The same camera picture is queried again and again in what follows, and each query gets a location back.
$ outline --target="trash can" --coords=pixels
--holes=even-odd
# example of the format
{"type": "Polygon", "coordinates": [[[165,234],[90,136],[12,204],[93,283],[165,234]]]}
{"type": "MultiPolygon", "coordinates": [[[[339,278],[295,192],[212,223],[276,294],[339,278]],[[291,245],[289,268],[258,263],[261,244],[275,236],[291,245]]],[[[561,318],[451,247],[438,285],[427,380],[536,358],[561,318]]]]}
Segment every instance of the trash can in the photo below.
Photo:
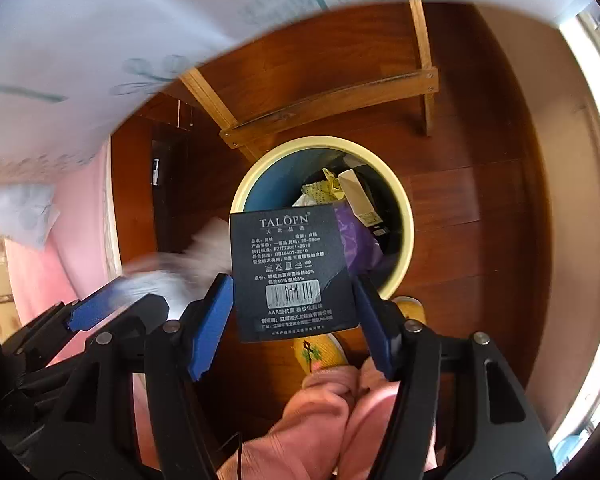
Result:
{"type": "Polygon", "coordinates": [[[291,207],[303,184],[322,168],[339,172],[355,166],[366,181],[384,225],[384,257],[370,272],[382,298],[400,285],[413,253],[413,214],[407,194],[394,172],[368,149],[337,137],[315,136],[290,140],[258,160],[235,193],[231,213],[291,207]]]}

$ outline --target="trash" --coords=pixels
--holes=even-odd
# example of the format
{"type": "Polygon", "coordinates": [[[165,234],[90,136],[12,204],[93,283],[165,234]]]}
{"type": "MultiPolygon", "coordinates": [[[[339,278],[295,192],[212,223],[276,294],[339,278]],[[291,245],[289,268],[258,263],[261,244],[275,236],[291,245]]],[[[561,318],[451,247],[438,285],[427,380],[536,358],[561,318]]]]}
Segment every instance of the trash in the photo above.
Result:
{"type": "Polygon", "coordinates": [[[334,202],[347,269],[352,276],[369,272],[382,260],[378,241],[354,215],[346,200],[334,202]]]}
{"type": "Polygon", "coordinates": [[[304,207],[308,205],[318,205],[315,198],[306,194],[300,195],[300,198],[294,202],[291,207],[304,207]]]}
{"type": "Polygon", "coordinates": [[[322,172],[327,180],[305,184],[301,189],[302,194],[310,196],[317,204],[327,204],[335,200],[342,200],[344,193],[336,176],[326,168],[322,168],[322,172]]]}
{"type": "Polygon", "coordinates": [[[356,172],[354,170],[343,171],[338,176],[338,182],[358,220],[368,227],[376,237],[387,234],[389,230],[384,226],[382,218],[366,195],[356,172]]]}
{"type": "MultiPolygon", "coordinates": [[[[354,213],[352,206],[346,199],[339,178],[326,168],[322,168],[322,172],[327,180],[302,186],[302,195],[294,202],[293,207],[331,203],[338,221],[340,240],[344,248],[349,273],[356,275],[369,272],[382,260],[382,249],[372,235],[372,230],[368,230],[362,219],[354,213]]],[[[373,219],[377,219],[382,223],[382,219],[376,214],[357,179],[356,182],[360,192],[366,199],[366,203],[358,195],[355,197],[356,202],[362,204],[362,209],[365,212],[370,209],[375,215],[373,219]]]]}

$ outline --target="blue gripper pad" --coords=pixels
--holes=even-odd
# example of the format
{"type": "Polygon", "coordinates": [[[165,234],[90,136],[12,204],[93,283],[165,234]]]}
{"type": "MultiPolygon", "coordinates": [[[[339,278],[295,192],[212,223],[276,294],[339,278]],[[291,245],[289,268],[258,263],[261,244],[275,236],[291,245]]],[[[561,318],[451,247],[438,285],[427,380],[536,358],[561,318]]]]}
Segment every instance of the blue gripper pad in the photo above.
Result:
{"type": "Polygon", "coordinates": [[[192,338],[193,356],[189,363],[189,375],[194,381],[209,370],[216,354],[226,320],[234,306],[234,279],[224,276],[211,305],[192,338]]]}
{"type": "Polygon", "coordinates": [[[401,326],[404,318],[390,301],[383,301],[366,276],[353,279],[353,293],[360,327],[376,368],[387,380],[395,378],[400,365],[401,326]]]}
{"type": "Polygon", "coordinates": [[[72,311],[67,328],[72,332],[92,329],[109,314],[117,309],[111,301],[111,295],[120,278],[107,283],[85,300],[82,300],[72,311]]]}

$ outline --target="wooden frame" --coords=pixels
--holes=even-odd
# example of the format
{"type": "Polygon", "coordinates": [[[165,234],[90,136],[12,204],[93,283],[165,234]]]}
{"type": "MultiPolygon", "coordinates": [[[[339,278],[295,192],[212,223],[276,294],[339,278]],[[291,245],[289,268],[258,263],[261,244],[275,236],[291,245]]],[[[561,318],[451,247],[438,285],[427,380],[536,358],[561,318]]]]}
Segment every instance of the wooden frame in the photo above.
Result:
{"type": "Polygon", "coordinates": [[[333,89],[272,110],[239,123],[197,68],[180,76],[181,81],[220,126],[222,140],[240,149],[251,162],[264,152],[253,142],[332,115],[388,101],[421,96],[424,131],[429,135],[433,95],[439,89],[438,69],[432,66],[427,23],[421,0],[409,0],[418,43],[418,70],[384,79],[333,89]]]}

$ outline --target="cable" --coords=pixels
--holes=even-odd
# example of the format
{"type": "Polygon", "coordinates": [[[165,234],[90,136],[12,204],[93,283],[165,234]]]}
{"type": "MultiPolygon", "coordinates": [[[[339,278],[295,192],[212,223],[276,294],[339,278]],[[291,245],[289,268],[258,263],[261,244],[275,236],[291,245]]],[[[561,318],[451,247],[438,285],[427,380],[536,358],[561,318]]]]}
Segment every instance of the cable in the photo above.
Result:
{"type": "Polygon", "coordinates": [[[223,450],[227,444],[229,444],[235,437],[238,437],[238,462],[236,465],[237,480],[242,480],[242,432],[236,431],[230,436],[222,446],[218,448],[218,451],[223,450]]]}

